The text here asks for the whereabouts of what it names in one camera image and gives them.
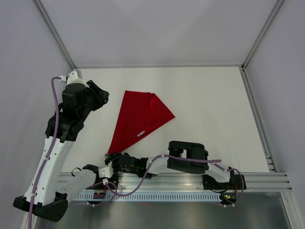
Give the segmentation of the red cloth napkin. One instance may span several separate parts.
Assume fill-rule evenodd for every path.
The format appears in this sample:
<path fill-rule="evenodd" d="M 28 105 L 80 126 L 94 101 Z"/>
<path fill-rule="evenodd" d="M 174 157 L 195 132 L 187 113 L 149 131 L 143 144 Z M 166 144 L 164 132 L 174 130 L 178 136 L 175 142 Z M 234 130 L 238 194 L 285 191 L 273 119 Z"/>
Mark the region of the red cloth napkin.
<path fill-rule="evenodd" d="M 125 91 L 108 154 L 126 150 L 174 118 L 155 93 Z"/>

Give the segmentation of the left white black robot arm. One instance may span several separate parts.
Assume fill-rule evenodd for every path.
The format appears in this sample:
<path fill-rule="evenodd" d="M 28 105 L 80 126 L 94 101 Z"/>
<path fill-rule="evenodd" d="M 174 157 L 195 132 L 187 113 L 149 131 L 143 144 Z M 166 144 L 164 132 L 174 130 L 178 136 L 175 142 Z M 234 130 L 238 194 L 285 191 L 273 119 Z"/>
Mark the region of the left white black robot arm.
<path fill-rule="evenodd" d="M 90 112 L 107 104 L 109 93 L 89 80 L 67 84 L 61 94 L 61 103 L 56 94 L 53 96 L 55 114 L 47 124 L 38 168 L 28 190 L 14 199 L 13 206 L 42 219 L 58 222 L 70 202 L 85 188 L 99 189 L 104 184 L 104 177 L 93 165 L 86 165 L 63 186 L 58 185 L 58 179 L 86 118 Z"/>

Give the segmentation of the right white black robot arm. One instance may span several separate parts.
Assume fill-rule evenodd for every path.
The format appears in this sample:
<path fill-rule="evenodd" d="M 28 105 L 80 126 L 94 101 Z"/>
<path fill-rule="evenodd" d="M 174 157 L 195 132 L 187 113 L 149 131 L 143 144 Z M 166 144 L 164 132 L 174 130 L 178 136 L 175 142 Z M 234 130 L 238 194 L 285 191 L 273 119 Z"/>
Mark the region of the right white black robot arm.
<path fill-rule="evenodd" d="M 150 179 L 165 170 L 201 175 L 205 190 L 226 192 L 245 190 L 244 175 L 232 167 L 220 165 L 221 160 L 208 159 L 208 151 L 199 143 L 171 141 L 168 149 L 154 157 L 136 158 L 128 153 L 106 155 L 105 164 L 112 165 L 114 173 L 130 173 Z"/>

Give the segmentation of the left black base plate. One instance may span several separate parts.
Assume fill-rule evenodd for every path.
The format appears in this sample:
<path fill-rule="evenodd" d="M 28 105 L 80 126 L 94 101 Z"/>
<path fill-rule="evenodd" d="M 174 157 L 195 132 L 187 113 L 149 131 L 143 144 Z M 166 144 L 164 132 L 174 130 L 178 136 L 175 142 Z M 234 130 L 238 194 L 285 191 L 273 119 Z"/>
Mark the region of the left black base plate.
<path fill-rule="evenodd" d="M 103 178 L 101 178 L 101 177 L 96 178 L 96 181 L 95 181 L 95 183 L 92 187 L 94 189 L 101 189 L 101 190 L 108 189 L 103 183 L 104 179 L 105 179 L 104 177 Z M 119 184 L 119 175 L 114 174 L 111 178 L 107 178 L 107 180 L 108 180 L 108 186 L 112 190 L 115 190 L 116 188 L 114 187 L 113 184 L 115 184 L 116 186 Z"/>

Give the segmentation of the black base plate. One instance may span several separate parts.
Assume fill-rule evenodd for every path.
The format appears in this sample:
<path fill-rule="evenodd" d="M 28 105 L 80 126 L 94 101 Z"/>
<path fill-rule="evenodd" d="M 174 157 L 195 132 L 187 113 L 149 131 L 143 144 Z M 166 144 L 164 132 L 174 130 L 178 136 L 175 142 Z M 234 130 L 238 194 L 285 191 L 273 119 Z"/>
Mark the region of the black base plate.
<path fill-rule="evenodd" d="M 246 183 L 244 180 L 244 175 L 234 174 L 228 182 L 220 183 L 217 182 L 214 178 L 208 175 L 203 175 L 203 188 L 204 190 L 241 190 L 242 189 L 242 180 L 244 181 L 244 189 L 246 189 Z"/>
<path fill-rule="evenodd" d="M 101 177 L 96 178 L 96 181 L 95 181 L 95 183 L 92 187 L 94 189 L 101 189 L 101 190 L 108 189 L 103 183 L 104 179 L 105 179 L 104 177 L 103 178 L 101 178 Z M 115 190 L 116 188 L 114 187 L 113 184 L 115 184 L 116 186 L 119 184 L 119 175 L 114 174 L 111 178 L 107 178 L 107 180 L 108 180 L 108 186 L 112 190 Z"/>

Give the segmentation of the aluminium front rail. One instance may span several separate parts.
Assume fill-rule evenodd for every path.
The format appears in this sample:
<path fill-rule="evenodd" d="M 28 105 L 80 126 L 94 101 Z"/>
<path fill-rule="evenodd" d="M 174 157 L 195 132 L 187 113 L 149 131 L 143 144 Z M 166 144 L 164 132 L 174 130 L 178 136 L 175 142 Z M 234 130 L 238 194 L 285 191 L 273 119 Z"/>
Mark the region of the aluminium front rail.
<path fill-rule="evenodd" d="M 244 173 L 246 192 L 291 192 L 292 186 L 286 173 Z M 133 174 L 119 174 L 119 190 L 133 191 L 140 183 Z M 203 190 L 203 176 L 186 173 L 160 173 L 145 179 L 138 191 L 195 192 Z"/>

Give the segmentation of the aluminium frame left post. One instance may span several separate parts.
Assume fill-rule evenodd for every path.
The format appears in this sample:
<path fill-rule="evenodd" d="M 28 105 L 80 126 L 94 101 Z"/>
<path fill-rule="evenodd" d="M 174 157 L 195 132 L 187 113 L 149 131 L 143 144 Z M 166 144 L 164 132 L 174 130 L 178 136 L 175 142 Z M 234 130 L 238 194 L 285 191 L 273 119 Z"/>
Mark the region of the aluminium frame left post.
<path fill-rule="evenodd" d="M 48 28 L 49 32 L 51 33 L 51 36 L 53 37 L 53 39 L 55 40 L 63 58 L 65 59 L 65 61 L 67 62 L 67 64 L 69 65 L 69 67 L 71 69 L 76 68 L 76 65 L 74 64 L 67 48 L 65 47 L 59 33 L 57 32 L 46 8 L 44 7 L 43 3 L 41 0 L 32 0 L 32 3 L 34 4 L 35 8 L 37 9 L 37 11 L 39 12 L 42 20 L 44 21 L 46 27 Z"/>

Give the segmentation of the aluminium frame post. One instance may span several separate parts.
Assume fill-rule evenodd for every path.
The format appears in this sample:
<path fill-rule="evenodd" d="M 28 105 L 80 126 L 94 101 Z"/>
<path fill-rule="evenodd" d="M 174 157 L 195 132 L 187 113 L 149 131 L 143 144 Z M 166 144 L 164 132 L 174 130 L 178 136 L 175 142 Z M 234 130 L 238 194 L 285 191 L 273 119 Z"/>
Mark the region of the aluminium frame post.
<path fill-rule="evenodd" d="M 268 30 L 271 28 L 271 25 L 273 21 L 275 20 L 276 16 L 278 15 L 279 11 L 281 10 L 282 6 L 284 5 L 285 0 L 277 0 L 271 9 L 267 19 L 265 20 L 262 28 L 260 29 L 253 45 L 251 46 L 250 51 L 248 52 L 245 60 L 241 64 L 240 68 L 242 71 L 246 69 L 246 67 L 249 65 L 250 61 L 252 60 L 256 50 L 258 49 L 259 45 L 263 41 L 263 38 L 267 34 Z"/>
<path fill-rule="evenodd" d="M 69 67 L 71 69 L 76 68 L 76 65 L 74 64 L 67 48 L 65 47 L 59 33 L 57 32 L 46 8 L 44 7 L 43 3 L 41 0 L 32 0 L 32 3 L 34 4 L 35 8 L 37 9 L 37 11 L 39 12 L 42 20 L 44 21 L 46 27 L 48 28 L 49 32 L 51 33 L 51 36 L 53 37 L 53 39 L 55 40 L 63 58 L 65 59 L 65 61 L 67 62 L 67 64 L 69 65 Z"/>

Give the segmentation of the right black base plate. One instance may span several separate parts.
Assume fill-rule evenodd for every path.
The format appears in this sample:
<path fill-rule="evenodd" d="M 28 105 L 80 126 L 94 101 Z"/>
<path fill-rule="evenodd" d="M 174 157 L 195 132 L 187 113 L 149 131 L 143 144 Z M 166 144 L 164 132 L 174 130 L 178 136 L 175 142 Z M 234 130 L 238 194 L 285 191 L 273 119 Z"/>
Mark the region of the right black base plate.
<path fill-rule="evenodd" d="M 220 183 L 217 182 L 214 178 L 208 175 L 203 175 L 203 188 L 204 190 L 241 190 L 242 189 L 242 180 L 244 181 L 244 189 L 246 189 L 246 183 L 244 180 L 244 175 L 234 174 L 228 182 Z"/>

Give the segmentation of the aluminium frame right post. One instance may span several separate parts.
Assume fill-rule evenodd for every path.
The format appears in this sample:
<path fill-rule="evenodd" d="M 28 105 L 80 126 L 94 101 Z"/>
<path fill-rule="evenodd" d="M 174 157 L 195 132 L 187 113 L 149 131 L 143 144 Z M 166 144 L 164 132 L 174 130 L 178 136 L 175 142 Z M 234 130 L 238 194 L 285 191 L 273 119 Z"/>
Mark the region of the aluminium frame right post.
<path fill-rule="evenodd" d="M 245 60 L 241 64 L 240 68 L 242 71 L 246 69 L 246 67 L 249 65 L 250 61 L 252 60 L 256 50 L 258 49 L 259 45 L 263 41 L 263 38 L 267 34 L 268 30 L 271 28 L 271 25 L 273 21 L 275 20 L 276 16 L 278 15 L 279 11 L 281 10 L 282 6 L 284 5 L 285 0 L 277 0 L 271 9 L 267 19 L 265 20 L 262 28 L 260 29 L 253 45 L 251 46 L 250 51 L 248 52 Z"/>

